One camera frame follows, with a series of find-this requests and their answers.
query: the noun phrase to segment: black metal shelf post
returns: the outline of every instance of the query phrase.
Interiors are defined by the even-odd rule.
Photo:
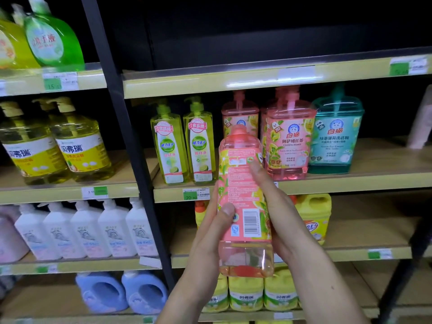
[[[90,31],[93,36],[94,45],[99,56],[102,70],[105,75],[108,91],[120,125],[121,134],[126,145],[132,170],[137,180],[139,195],[143,201],[147,213],[155,244],[162,263],[162,270],[170,291],[174,288],[176,282],[171,268],[171,260],[167,249],[165,248],[162,234],[159,229],[158,220],[155,213],[155,204],[153,199],[153,186],[150,178],[149,169],[144,158],[143,150],[139,138],[132,127],[131,120],[127,111],[126,101],[124,99],[123,79],[121,70],[116,66],[110,45],[108,43],[101,13],[96,0],[81,0],[84,6],[85,15],[89,22]]]
[[[432,200],[429,200],[429,206],[432,206]],[[413,276],[419,262],[424,256],[427,247],[432,238],[432,216],[429,213],[423,215],[422,219],[417,224],[413,236],[409,240],[411,245],[412,259],[402,259],[399,261],[390,282],[379,302],[380,315],[376,323],[385,324],[392,310],[396,306],[397,300],[401,296],[403,290],[407,286],[409,280]]]

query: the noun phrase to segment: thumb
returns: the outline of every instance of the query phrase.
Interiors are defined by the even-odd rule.
[[[272,199],[280,198],[279,189],[274,185],[273,180],[270,175],[267,174],[264,168],[262,168],[261,164],[257,161],[253,161],[249,163],[249,170],[252,175],[252,178],[258,184],[258,186],[263,191],[266,196],[267,201]]]
[[[219,212],[214,217],[210,227],[202,239],[203,244],[209,250],[217,250],[219,246],[219,241],[229,229],[232,219],[234,218],[235,207],[232,203],[227,202],[222,206]]]

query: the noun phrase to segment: barcode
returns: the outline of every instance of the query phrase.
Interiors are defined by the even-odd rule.
[[[260,210],[243,209],[243,235],[246,238],[260,238]]]

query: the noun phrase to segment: fingernail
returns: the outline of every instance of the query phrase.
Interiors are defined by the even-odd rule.
[[[261,169],[261,166],[257,161],[253,161],[249,164],[249,168],[251,169],[251,172],[258,174],[258,171]]]
[[[220,210],[223,211],[228,216],[232,216],[232,215],[234,215],[235,207],[232,203],[227,202],[226,204],[224,204],[222,206],[222,208]]]

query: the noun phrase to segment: teal pump bottle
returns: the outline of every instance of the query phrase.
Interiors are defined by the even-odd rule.
[[[85,69],[77,36],[63,20],[51,15],[45,0],[29,0],[33,14],[24,20],[30,49],[41,66],[61,67],[59,71]]]
[[[343,83],[339,83],[329,97],[320,97],[312,104],[317,108],[317,115],[308,173],[348,173],[365,112],[362,102],[345,96]]]

